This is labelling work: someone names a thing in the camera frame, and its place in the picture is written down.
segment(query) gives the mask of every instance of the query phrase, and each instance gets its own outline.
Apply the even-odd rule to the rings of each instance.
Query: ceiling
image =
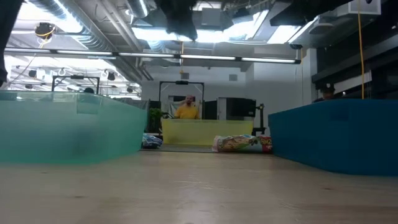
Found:
[[[42,0],[43,2],[50,2],[53,0]],[[111,13],[111,16],[115,21],[113,23],[109,20],[104,8],[99,5],[99,0],[58,0],[60,2],[66,2],[67,4],[73,4],[71,7],[71,12],[73,17],[84,18],[88,21],[88,31],[95,33],[101,40],[108,43],[112,51],[120,52],[136,52],[137,50],[143,50],[144,52],[153,52],[154,49],[151,47],[145,39],[138,39],[135,41],[131,38],[125,38],[121,34],[120,30],[123,25],[131,27],[141,27],[146,28],[148,22],[152,21],[157,26],[165,26],[165,17],[159,10],[151,10],[149,15],[144,19],[135,19],[131,21],[131,16],[126,13],[127,7],[124,0],[101,0],[109,1],[110,4],[117,9],[118,15],[123,21],[119,21],[115,13]],[[224,9],[222,13],[221,23],[218,27],[212,27],[213,30],[223,30],[229,29],[231,26],[231,18],[234,16],[237,8],[249,7],[251,13],[262,12],[268,10],[267,16],[264,22],[258,28],[258,31],[254,34],[252,39],[248,40],[228,40],[224,42],[208,43],[208,42],[176,42],[172,40],[162,41],[163,50],[168,52],[184,52],[185,54],[193,55],[222,55],[222,56],[237,56],[237,57],[270,57],[270,58],[286,58],[292,59],[297,58],[297,51],[293,50],[287,41],[290,37],[285,40],[285,44],[270,44],[271,38],[279,30],[278,27],[272,27],[270,24],[270,19],[278,15],[280,12],[289,7],[289,1],[276,1],[276,0],[253,0],[253,1],[202,1],[197,5],[202,11],[194,12],[194,22],[199,23],[198,29],[209,29],[203,25],[204,10],[209,8],[222,8]],[[348,16],[339,16],[334,14],[335,11],[327,12],[322,14],[318,21],[332,24],[333,28],[327,30],[327,32],[322,32],[321,34],[311,34],[309,31],[312,30],[318,23],[311,23],[309,27],[306,27],[306,31],[302,32],[292,44],[300,44],[304,47],[325,47],[331,44],[335,44],[340,40],[344,39],[347,35],[358,30],[358,25],[352,17],[352,14]],[[368,16],[364,18],[364,25],[371,22],[374,16]],[[37,9],[31,3],[24,4],[20,11],[18,20],[14,26],[13,33],[10,38],[9,47],[29,47],[38,48],[41,41],[34,34],[35,27],[40,22],[54,23],[54,17],[51,12],[44,12],[41,9]],[[300,27],[294,28],[293,34],[299,33]],[[68,49],[68,50],[87,50],[88,47],[79,42],[75,35],[64,33],[65,30],[57,30],[56,33],[51,38],[51,42],[45,45],[46,49]],[[108,59],[90,59],[85,58],[84,60],[76,60],[74,62],[69,61],[67,65],[73,67],[75,73],[85,73],[88,64],[92,64],[90,61],[101,60],[102,66],[97,68],[97,74],[91,73],[92,75],[100,76],[105,69],[111,70],[120,74],[120,78],[116,77],[116,82],[123,82],[124,86],[128,86],[131,83],[140,83],[143,80],[151,80],[150,74],[144,72],[145,68],[151,67],[180,67],[183,63],[184,67],[228,67],[228,68],[240,68],[242,72],[245,72],[250,63],[248,62],[229,62],[229,61],[216,61],[216,60],[177,60],[177,59],[148,59],[143,58],[142,62],[140,60],[136,61],[134,59],[128,59],[120,61],[108,60]],[[39,67],[39,62],[33,63],[36,67]],[[60,65],[54,66],[44,66],[43,67],[53,67],[60,69]],[[11,78],[18,76],[18,69],[14,68],[14,75]]]

